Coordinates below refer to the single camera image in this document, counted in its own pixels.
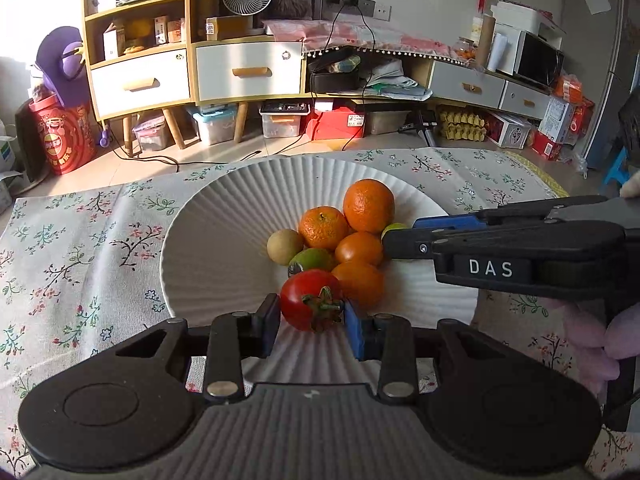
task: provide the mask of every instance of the ribbed plate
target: ribbed plate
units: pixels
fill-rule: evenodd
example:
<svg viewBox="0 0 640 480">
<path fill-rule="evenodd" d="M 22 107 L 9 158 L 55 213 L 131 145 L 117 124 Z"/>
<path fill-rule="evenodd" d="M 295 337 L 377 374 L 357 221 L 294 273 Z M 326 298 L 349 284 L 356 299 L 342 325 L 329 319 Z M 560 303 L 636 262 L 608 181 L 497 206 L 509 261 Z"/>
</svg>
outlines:
<svg viewBox="0 0 640 480">
<path fill-rule="evenodd" d="M 396 221 L 445 216 L 431 198 L 398 178 L 344 160 L 315 156 L 273 158 L 213 181 L 180 210 L 164 240 L 162 292 L 176 317 L 204 326 L 220 314 L 254 312 L 265 296 L 279 292 L 287 269 L 267 256 L 269 236 L 296 229 L 313 207 L 342 209 L 347 188 L 363 178 L 383 182 L 396 198 Z M 388 262 L 386 295 L 378 312 L 435 327 L 442 318 L 470 322 L 478 291 L 437 283 L 430 261 Z M 377 363 L 357 362 L 340 329 L 301 333 L 284 320 L 271 357 L 243 362 L 251 382 L 377 382 Z"/>
</svg>

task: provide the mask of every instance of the screw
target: screw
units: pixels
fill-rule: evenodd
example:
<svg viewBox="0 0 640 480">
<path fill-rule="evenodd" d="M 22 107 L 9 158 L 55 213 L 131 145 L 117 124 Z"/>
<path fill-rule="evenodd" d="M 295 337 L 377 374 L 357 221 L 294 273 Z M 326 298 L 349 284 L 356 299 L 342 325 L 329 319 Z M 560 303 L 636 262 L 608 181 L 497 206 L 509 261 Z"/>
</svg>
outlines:
<svg viewBox="0 0 640 480">
<path fill-rule="evenodd" d="M 413 395 L 414 387 L 409 383 L 389 383 L 382 387 L 382 391 L 387 397 L 405 398 Z"/>
<path fill-rule="evenodd" d="M 231 381 L 216 381 L 207 386 L 207 393 L 212 397 L 231 397 L 238 391 L 238 385 Z"/>
</svg>

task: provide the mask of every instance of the white drawer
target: white drawer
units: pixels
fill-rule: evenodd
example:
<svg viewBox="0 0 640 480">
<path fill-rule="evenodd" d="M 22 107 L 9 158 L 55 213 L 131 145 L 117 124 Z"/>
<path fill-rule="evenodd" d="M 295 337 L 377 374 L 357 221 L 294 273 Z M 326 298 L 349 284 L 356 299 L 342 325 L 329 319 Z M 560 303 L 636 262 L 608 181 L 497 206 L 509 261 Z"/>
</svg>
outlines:
<svg viewBox="0 0 640 480">
<path fill-rule="evenodd" d="M 196 62 L 200 101 L 300 93 L 300 42 L 201 46 Z M 234 75 L 250 68 L 257 75 Z"/>
<path fill-rule="evenodd" d="M 504 79 L 482 74 L 463 66 L 436 62 L 429 88 L 433 96 L 489 108 L 497 108 L 504 89 Z"/>
<path fill-rule="evenodd" d="M 545 116 L 550 99 L 551 97 L 542 92 L 507 81 L 500 110 L 541 120 Z"/>
<path fill-rule="evenodd" d="M 190 98 L 186 49 L 103 66 L 91 76 L 100 117 Z"/>
</svg>

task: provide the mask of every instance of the jar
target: jar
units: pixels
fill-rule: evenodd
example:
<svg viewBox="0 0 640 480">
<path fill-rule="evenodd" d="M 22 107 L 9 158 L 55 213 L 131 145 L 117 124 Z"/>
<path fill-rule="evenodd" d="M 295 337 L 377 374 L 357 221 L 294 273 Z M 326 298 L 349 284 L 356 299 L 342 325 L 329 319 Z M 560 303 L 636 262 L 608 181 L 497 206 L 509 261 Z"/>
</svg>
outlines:
<svg viewBox="0 0 640 480">
<path fill-rule="evenodd" d="M 476 46 L 473 41 L 467 38 L 459 38 L 453 50 L 463 59 L 476 58 Z"/>
</svg>

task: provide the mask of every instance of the refrigerator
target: refrigerator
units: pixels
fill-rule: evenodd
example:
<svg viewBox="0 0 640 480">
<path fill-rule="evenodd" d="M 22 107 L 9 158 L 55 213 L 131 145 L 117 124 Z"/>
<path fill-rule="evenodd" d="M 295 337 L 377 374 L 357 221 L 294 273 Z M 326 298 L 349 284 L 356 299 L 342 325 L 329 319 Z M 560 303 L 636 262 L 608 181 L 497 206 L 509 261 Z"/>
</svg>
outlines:
<svg viewBox="0 0 640 480">
<path fill-rule="evenodd" d="M 561 27 L 564 69 L 583 84 L 595 103 L 593 118 L 574 148 L 589 168 L 605 170 L 612 144 L 620 136 L 618 112 L 640 70 L 640 36 L 632 25 L 630 0 L 608 0 L 611 9 L 592 14 L 586 0 L 564 0 Z"/>
</svg>

